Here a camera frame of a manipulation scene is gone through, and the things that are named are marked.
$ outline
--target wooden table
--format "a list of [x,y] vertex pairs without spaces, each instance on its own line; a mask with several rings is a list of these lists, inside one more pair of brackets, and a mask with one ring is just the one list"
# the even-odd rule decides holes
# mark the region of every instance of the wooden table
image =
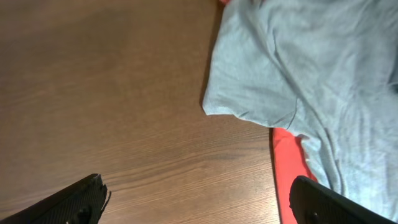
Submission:
[[1,1],[0,218],[100,173],[100,223],[278,223],[268,129],[200,106],[221,14]]

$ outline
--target red cloth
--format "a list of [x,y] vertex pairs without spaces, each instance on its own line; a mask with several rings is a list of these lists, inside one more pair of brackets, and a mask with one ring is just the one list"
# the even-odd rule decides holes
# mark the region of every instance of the red cloth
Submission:
[[290,132],[282,128],[274,128],[272,138],[275,176],[282,223],[297,224],[289,202],[289,193],[293,181],[298,175],[304,175],[314,181],[317,181],[317,179],[312,175],[305,163],[300,138],[294,137]]

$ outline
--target wrinkled fabric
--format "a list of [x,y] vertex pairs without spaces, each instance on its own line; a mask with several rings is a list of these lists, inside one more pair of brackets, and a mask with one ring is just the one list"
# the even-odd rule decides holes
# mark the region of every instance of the wrinkled fabric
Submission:
[[398,221],[398,2],[233,0],[203,109],[302,138],[319,183]]

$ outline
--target black object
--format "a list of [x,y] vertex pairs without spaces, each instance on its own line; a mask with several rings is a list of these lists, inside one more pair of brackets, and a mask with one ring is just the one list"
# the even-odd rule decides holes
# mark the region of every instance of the black object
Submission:
[[293,181],[290,207],[298,224],[395,224],[304,176]]
[[108,204],[101,175],[91,174],[0,224],[97,224]]

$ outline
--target fabric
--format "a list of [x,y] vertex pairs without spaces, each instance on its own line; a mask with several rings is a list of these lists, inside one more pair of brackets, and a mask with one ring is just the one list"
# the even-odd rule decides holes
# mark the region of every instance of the fabric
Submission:
[[319,183],[398,220],[395,0],[234,0],[203,109],[302,138]]
[[300,138],[282,128],[272,131],[278,203],[283,224],[297,224],[289,202],[290,188],[295,178],[303,175],[317,181],[305,163],[300,141]]

